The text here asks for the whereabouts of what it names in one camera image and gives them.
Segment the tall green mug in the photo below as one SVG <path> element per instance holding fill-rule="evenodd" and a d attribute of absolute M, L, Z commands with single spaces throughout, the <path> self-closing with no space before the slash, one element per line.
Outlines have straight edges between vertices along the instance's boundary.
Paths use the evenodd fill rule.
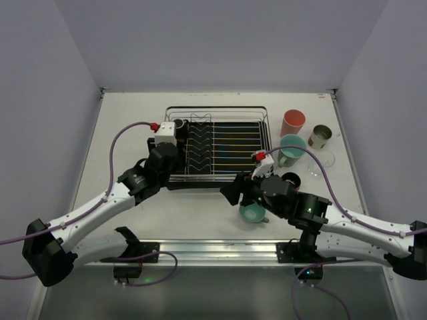
<path fill-rule="evenodd" d="M 294 134 L 284 135 L 280 140 L 280 146 L 282 147 L 278 151 L 278 166 L 279 167 L 292 167 L 299 159 L 301 159 L 305 151 L 295 148 L 295 147 L 286 147 L 283 146 L 296 145 L 298 147 L 306 148 L 305 141 Z"/>

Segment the orange floral bowl cup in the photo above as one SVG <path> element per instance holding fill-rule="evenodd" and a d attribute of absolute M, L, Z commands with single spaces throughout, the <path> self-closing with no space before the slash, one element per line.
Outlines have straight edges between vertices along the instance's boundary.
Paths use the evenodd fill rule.
<path fill-rule="evenodd" d="M 301 179 L 300 176 L 294 172 L 287 172 L 281 176 L 282 181 L 291 183 L 295 190 L 298 191 L 301 187 Z"/>

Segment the clear plastic glass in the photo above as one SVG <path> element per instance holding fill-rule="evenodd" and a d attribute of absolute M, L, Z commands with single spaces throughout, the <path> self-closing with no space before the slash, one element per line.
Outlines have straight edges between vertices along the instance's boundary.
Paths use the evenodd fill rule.
<path fill-rule="evenodd" d="M 335 164 L 335 155 L 329 150 L 316 150 L 314 151 L 314 155 L 319 160 L 324 170 L 332 167 Z M 312 158 L 308 163 L 308 171 L 314 177 L 322 176 L 322 170 L 320 169 L 320 166 Z"/>

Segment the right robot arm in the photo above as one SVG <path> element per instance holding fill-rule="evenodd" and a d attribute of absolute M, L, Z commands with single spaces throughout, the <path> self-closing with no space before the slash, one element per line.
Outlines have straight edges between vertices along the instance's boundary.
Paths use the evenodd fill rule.
<path fill-rule="evenodd" d="M 426 224 L 401 224 L 348 211 L 336 202 L 296 191 L 277 175 L 243 173 L 220 189 L 231 205 L 260 205 L 302 231 L 300 259 L 347 257 L 392 268 L 413 280 L 426 279 Z"/>

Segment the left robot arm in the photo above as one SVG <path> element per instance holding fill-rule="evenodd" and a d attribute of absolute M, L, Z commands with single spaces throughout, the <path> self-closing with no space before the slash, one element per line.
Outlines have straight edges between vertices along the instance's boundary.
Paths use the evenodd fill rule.
<path fill-rule="evenodd" d="M 22 255 L 42 284 L 56 285 L 74 268 L 102 259 L 142 260 L 145 253 L 127 227 L 117 227 L 100 239 L 88 235 L 158 193 L 179 162 L 176 142 L 158 143 L 146 160 L 139 160 L 90 202 L 48 223 L 36 219 L 28 224 Z"/>

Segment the pink plastic cup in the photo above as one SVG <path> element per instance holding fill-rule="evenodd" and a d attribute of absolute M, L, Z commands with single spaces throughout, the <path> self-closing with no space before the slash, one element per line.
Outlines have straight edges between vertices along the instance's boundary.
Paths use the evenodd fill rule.
<path fill-rule="evenodd" d="M 297 135 L 306 122 L 305 115 L 297 110 L 290 109 L 284 113 L 280 137 L 293 134 Z"/>

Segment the small green mug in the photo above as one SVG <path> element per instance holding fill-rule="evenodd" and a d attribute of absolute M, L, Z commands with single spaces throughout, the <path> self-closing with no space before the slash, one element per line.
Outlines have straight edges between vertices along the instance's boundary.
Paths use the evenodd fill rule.
<path fill-rule="evenodd" d="M 248 223 L 269 223 L 266 217 L 266 210 L 258 204 L 239 206 L 240 216 Z"/>

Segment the white brown steel tumbler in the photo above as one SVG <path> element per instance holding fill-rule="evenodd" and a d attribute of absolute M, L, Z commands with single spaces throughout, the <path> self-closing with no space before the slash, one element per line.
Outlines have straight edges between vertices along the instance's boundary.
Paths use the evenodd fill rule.
<path fill-rule="evenodd" d="M 326 125 L 316 125 L 308 139 L 312 149 L 322 149 L 332 137 L 332 130 Z"/>

